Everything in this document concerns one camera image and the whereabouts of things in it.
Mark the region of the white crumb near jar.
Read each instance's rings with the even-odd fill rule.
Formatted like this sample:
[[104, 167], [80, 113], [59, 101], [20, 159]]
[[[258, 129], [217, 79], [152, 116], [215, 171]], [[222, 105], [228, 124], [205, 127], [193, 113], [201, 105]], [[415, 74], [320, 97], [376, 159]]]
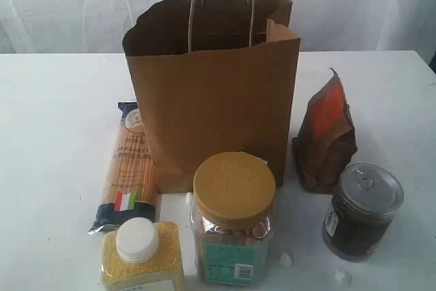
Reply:
[[293, 266], [293, 258], [292, 256], [287, 253], [287, 252], [283, 252], [280, 256], [279, 259], [279, 264], [283, 267], [283, 268], [290, 268]]

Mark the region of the clear jar with yellow lid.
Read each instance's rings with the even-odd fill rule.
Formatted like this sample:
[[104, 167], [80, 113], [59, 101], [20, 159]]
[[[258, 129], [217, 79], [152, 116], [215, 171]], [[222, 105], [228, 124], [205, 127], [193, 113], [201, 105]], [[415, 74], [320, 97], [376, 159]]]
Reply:
[[275, 193], [270, 168], [254, 155], [218, 153], [198, 167], [190, 219], [196, 268], [205, 282], [259, 283], [274, 234]]

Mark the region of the dark can with silver lid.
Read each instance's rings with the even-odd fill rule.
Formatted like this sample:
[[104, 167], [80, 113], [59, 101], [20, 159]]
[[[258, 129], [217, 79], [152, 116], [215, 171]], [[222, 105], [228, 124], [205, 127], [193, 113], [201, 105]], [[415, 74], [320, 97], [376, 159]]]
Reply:
[[372, 255], [404, 201], [404, 191], [387, 170], [353, 164], [340, 175], [322, 226], [328, 248], [359, 262]]

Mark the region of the spaghetti packet with Italian flag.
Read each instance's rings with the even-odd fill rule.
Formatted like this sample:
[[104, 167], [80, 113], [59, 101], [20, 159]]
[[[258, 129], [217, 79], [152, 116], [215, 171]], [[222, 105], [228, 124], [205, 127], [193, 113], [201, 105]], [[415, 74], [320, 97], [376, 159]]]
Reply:
[[119, 132], [89, 234], [116, 230], [127, 220], [154, 222], [158, 205], [155, 165], [136, 102], [119, 102]]

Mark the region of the brown pouch with orange label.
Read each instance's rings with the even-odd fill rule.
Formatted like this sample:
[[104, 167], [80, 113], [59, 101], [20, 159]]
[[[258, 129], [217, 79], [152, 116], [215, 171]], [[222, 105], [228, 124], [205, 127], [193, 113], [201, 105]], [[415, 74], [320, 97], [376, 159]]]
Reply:
[[340, 174], [358, 150], [349, 104], [335, 70], [309, 100], [298, 135], [292, 139], [292, 150], [305, 191], [334, 193]]

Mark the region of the large brown paper bag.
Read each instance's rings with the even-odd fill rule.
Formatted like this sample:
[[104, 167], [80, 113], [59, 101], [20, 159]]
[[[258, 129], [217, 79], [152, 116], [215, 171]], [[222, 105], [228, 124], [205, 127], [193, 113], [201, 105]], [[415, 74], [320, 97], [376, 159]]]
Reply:
[[242, 151], [283, 185], [300, 36], [291, 0], [163, 0], [123, 38], [163, 194], [210, 156]]

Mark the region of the yellow millet bottle white cap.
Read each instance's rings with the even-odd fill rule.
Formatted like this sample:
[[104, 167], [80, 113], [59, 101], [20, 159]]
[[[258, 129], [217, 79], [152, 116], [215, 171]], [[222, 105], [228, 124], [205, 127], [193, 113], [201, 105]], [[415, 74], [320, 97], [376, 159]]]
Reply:
[[100, 277], [106, 290], [184, 290], [177, 225], [135, 217], [107, 233]]

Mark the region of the white crumb at front right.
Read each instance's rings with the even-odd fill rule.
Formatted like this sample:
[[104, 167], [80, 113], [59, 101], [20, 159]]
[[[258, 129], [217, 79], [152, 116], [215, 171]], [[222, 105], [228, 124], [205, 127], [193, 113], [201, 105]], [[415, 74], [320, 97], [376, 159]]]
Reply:
[[351, 278], [352, 276], [347, 271], [344, 271], [342, 269], [337, 269], [334, 272], [334, 280], [339, 285], [348, 286], [350, 284]]

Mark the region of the white crumb behind jar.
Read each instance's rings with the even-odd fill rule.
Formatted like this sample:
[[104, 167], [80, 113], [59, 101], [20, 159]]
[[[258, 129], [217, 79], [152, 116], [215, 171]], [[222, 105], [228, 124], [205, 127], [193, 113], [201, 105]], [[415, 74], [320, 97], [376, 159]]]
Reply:
[[193, 194], [191, 192], [188, 192], [186, 194], [185, 201], [186, 201], [187, 206], [191, 206], [191, 204], [193, 202]]

